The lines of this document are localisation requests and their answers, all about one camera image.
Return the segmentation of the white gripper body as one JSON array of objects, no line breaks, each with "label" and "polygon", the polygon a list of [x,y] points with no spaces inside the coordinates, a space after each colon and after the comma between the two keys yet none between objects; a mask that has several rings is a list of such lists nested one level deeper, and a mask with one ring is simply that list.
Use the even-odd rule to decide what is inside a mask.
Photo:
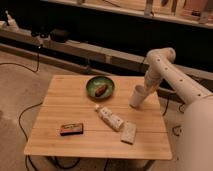
[{"label": "white gripper body", "polygon": [[156,91],[162,82],[162,76],[152,68],[149,68],[144,77],[144,86],[153,87],[153,91]]}]

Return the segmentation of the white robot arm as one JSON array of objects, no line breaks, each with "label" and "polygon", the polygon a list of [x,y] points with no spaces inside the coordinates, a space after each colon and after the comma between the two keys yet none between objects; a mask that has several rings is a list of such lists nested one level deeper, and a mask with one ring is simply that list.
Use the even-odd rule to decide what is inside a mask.
[{"label": "white robot arm", "polygon": [[213,92],[177,69],[173,48],[150,50],[145,88],[155,91],[165,79],[186,104],[177,143],[176,171],[213,171]]}]

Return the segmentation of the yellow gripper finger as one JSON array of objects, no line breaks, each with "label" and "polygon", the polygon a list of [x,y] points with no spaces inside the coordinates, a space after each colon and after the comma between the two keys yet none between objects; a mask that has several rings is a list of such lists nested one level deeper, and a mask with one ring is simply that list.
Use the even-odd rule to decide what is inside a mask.
[{"label": "yellow gripper finger", "polygon": [[153,87],[145,87],[146,94],[152,94],[153,93]]}]

